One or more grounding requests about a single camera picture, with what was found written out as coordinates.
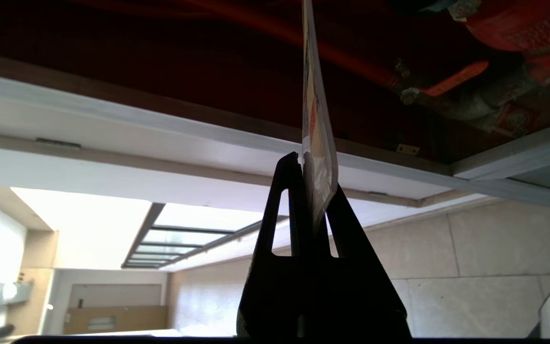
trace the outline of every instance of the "wall tile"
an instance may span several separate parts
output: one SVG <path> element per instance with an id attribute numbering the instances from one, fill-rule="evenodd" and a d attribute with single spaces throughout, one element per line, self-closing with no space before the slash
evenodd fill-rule
<path id="1" fill-rule="evenodd" d="M 457 276 L 445 215 L 367 233 L 391 279 Z"/>
<path id="2" fill-rule="evenodd" d="M 538 278 L 543 298 L 546 298 L 550 294 L 550 276 L 538 276 Z"/>
<path id="3" fill-rule="evenodd" d="M 550 274 L 550 209 L 502 202 L 449 219 L 461 276 Z"/>
<path id="4" fill-rule="evenodd" d="M 409 279 L 417 337 L 526 337 L 542 303 L 535 276 Z"/>
<path id="5" fill-rule="evenodd" d="M 411 305 L 411 293 L 409 291 L 409 283 L 406 279 L 392 279 L 393 288 L 396 289 L 402 304 L 406 308 L 406 323 L 409 325 L 411 335 L 414 335 L 413 329 L 413 309 Z"/>

